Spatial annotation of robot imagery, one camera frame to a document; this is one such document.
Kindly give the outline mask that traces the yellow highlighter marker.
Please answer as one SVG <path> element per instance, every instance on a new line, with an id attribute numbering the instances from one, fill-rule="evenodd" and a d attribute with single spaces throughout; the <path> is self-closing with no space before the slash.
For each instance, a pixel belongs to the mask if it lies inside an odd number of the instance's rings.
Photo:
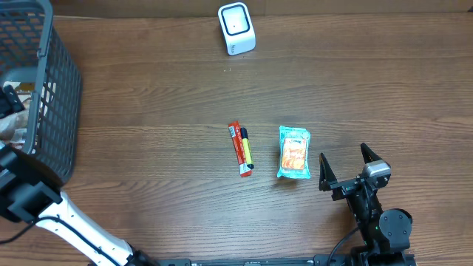
<path id="1" fill-rule="evenodd" d="M 243 151 L 245 154 L 247 167 L 249 167 L 249 169 L 254 169 L 254 161 L 253 161 L 253 156 L 252 156 L 252 151 L 251 151 L 251 145 L 248 139 L 248 131 L 246 128 L 242 127 L 240 129 L 240 132 L 241 132 Z"/>

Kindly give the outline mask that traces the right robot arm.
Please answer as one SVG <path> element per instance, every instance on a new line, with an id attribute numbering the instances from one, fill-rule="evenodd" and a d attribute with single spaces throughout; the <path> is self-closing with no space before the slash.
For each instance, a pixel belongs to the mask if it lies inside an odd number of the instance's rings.
<path id="1" fill-rule="evenodd" d="M 384 210 L 377 192 L 391 177 L 391 166 L 366 144 L 361 144 L 365 165 L 351 180 L 339 182 L 324 154 L 319 155 L 319 189 L 332 200 L 346 200 L 356 227 L 342 238 L 325 259 L 315 265 L 415 265 L 410 248 L 413 218 L 400 208 Z"/>

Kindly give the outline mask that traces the red snack stick packet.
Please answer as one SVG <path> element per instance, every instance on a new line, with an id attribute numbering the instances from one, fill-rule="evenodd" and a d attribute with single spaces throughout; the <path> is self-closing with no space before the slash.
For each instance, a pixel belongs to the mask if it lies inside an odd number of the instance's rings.
<path id="1" fill-rule="evenodd" d="M 242 144 L 242 137 L 240 133 L 240 124 L 234 121 L 228 124 L 228 130 L 236 152 L 236 158 L 239 166 L 239 175 L 241 177 L 249 177 L 252 175 L 252 170 L 248 167 L 245 159 L 245 152 Z"/>

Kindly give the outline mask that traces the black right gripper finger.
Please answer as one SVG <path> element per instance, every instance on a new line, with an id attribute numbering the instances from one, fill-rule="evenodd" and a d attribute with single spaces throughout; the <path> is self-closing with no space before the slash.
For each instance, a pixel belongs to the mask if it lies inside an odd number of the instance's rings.
<path id="1" fill-rule="evenodd" d="M 366 144 L 360 145 L 361 153 L 366 164 L 380 160 L 381 158 Z"/>
<path id="2" fill-rule="evenodd" d="M 337 183 L 337 179 L 333 170 L 330 167 L 330 164 L 327 161 L 327 158 L 323 153 L 319 155 L 319 165 L 320 165 L 320 178 L 319 178 L 319 190 L 320 191 L 330 191 L 332 190 L 332 185 Z"/>

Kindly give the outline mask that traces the brown snack pouch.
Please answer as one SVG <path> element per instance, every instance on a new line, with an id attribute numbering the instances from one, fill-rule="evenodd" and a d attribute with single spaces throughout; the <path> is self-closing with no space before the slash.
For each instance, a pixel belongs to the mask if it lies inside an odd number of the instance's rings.
<path id="1" fill-rule="evenodd" d="M 16 149 L 22 150 L 27 139 L 29 108 L 33 99 L 32 93 L 35 84 L 5 81 L 3 87 L 8 85 L 11 85 L 14 88 L 20 101 L 25 107 L 25 110 L 1 118 L 1 141 L 10 144 Z"/>

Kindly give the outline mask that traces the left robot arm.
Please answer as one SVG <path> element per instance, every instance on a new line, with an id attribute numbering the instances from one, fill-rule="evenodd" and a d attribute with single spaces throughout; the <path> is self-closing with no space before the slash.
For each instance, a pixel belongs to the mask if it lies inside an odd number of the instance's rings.
<path id="1" fill-rule="evenodd" d="M 41 161 L 41 152 L 28 154 L 1 144 L 1 216 L 27 227 L 2 241 L 15 241 L 37 226 L 54 233 L 82 252 L 95 265 L 156 265 L 143 251 L 111 235 L 82 212 L 63 189 L 58 173 Z"/>

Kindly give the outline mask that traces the teal tissue pack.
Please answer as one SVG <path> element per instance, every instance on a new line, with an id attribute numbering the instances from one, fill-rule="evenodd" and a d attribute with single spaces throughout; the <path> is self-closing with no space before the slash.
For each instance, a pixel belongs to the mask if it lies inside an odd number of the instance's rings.
<path id="1" fill-rule="evenodd" d="M 277 177 L 310 179 L 308 149 L 310 132 L 303 128 L 279 127 L 279 170 Z"/>

